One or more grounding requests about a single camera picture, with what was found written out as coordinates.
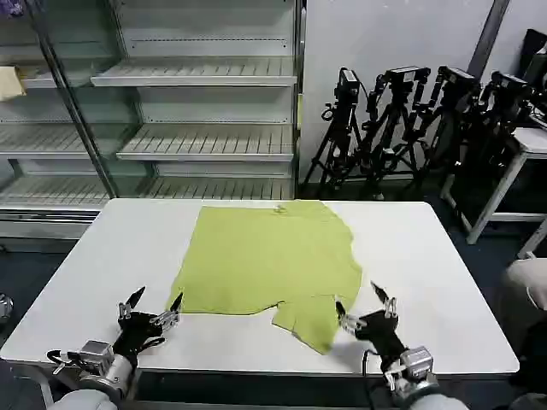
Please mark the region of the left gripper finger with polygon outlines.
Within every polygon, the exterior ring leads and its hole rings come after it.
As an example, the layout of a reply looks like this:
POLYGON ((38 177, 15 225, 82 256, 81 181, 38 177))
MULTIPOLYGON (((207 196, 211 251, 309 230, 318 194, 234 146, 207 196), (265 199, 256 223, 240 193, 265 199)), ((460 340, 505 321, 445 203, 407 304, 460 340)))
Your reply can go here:
POLYGON ((174 299, 171 307, 165 312, 150 319, 150 324, 161 331, 167 331, 179 322, 180 307, 183 301, 183 293, 180 292, 174 299))
POLYGON ((129 319, 133 309, 138 304, 140 298, 145 291, 145 287, 141 287, 133 292, 125 302, 119 303, 119 319, 129 319))

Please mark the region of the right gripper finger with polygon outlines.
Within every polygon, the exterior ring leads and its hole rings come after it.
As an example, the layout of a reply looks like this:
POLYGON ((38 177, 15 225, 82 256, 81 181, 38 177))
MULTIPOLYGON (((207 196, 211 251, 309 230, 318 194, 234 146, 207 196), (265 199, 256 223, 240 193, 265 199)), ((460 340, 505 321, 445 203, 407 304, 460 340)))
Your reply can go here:
POLYGON ((335 301, 335 308, 339 326, 351 335, 357 336, 358 332, 364 331, 367 328, 367 323, 364 320, 346 312, 346 309, 340 300, 335 301))
POLYGON ((397 299, 395 297, 389 297, 386 291, 378 286, 375 282, 370 281, 373 291, 383 304, 383 309, 371 314, 375 319, 397 319, 397 299))

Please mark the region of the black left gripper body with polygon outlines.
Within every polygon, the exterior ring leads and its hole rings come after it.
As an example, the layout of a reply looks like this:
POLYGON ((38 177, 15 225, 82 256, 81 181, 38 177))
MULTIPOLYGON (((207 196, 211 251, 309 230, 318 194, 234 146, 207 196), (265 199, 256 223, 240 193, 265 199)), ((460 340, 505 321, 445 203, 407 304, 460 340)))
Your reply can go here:
POLYGON ((121 334, 113 350, 120 355, 138 355, 148 348, 165 342, 163 328, 152 313, 133 312, 129 318, 119 319, 121 334))

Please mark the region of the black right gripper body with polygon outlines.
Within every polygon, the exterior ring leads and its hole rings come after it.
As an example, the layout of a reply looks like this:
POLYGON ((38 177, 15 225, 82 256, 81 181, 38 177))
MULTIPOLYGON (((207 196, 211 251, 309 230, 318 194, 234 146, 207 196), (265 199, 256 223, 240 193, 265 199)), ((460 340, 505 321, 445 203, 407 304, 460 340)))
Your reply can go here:
POLYGON ((386 317, 385 311, 379 310, 359 320, 365 325, 355 330, 356 339, 370 342, 381 358, 398 358, 406 350, 396 334, 398 317, 386 317))

